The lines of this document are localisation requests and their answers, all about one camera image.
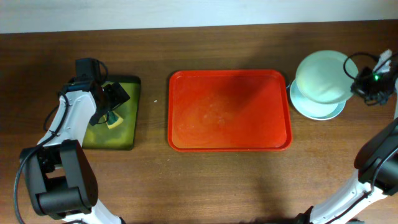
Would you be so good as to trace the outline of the red plastic tray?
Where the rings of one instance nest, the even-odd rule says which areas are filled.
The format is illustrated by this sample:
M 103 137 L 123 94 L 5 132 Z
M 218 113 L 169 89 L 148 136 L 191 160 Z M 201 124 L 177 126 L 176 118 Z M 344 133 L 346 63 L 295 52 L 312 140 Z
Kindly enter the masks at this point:
M 173 73 L 167 123 L 180 152 L 283 151 L 293 142 L 285 78 L 273 69 Z

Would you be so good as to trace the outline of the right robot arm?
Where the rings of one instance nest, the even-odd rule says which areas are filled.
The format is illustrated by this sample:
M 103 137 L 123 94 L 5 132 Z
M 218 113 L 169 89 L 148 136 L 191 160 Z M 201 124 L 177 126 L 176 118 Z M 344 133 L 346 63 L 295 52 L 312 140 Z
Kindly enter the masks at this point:
M 353 218 L 370 206 L 397 193 L 397 115 L 369 140 L 354 160 L 350 179 L 326 201 L 298 214 L 293 223 L 355 223 Z

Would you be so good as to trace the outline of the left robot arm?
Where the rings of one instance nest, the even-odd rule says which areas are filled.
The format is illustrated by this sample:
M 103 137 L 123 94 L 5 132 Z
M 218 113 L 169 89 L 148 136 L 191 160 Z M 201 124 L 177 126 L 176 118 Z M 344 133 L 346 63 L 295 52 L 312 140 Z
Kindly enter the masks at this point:
M 114 110 L 130 99 L 118 82 L 107 84 L 106 65 L 95 58 L 75 62 L 76 75 L 59 91 L 59 105 L 36 146 L 23 149 L 14 181 L 23 176 L 32 208 L 65 223 L 122 224 L 98 198 L 98 183 L 83 152 L 88 126 L 117 123 Z

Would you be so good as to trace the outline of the black tray with yellow liquid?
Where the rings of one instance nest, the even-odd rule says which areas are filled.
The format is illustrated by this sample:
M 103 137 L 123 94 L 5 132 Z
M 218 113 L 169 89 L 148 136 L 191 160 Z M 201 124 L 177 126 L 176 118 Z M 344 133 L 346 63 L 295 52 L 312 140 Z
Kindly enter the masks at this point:
M 137 76 L 114 75 L 108 77 L 105 84 L 120 83 L 130 96 L 127 102 L 110 112 L 123 120 L 114 128 L 108 128 L 106 117 L 99 120 L 99 124 L 88 125 L 83 140 L 85 149 L 104 149 L 116 151 L 130 151 L 134 147 L 136 121 L 141 94 L 141 79 Z

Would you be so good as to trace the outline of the green and yellow sponge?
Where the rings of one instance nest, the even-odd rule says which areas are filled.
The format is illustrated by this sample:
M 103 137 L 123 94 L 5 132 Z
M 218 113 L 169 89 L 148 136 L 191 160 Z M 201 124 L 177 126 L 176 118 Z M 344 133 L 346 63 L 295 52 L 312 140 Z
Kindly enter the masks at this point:
M 114 111 L 110 111 L 106 115 L 106 125 L 109 129 L 114 129 L 115 127 L 119 126 L 124 119 Z

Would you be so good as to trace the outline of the light blue plate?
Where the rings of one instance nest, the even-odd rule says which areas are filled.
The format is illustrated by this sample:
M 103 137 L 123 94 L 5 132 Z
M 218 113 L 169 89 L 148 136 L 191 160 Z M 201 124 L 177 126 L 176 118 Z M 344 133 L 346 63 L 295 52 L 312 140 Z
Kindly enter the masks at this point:
M 337 117 L 345 108 L 346 100 L 335 97 L 333 92 L 316 86 L 317 82 L 303 82 L 296 78 L 290 87 L 290 99 L 295 109 L 303 116 L 325 121 Z

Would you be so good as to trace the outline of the light green plate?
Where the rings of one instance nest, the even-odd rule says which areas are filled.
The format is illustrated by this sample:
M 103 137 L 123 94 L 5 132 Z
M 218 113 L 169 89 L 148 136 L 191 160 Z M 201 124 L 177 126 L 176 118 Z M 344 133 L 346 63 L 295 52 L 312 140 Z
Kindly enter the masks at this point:
M 321 50 L 305 57 L 299 64 L 295 81 L 301 94 L 316 103 L 335 104 L 347 101 L 353 94 L 351 85 L 359 73 L 345 54 Z

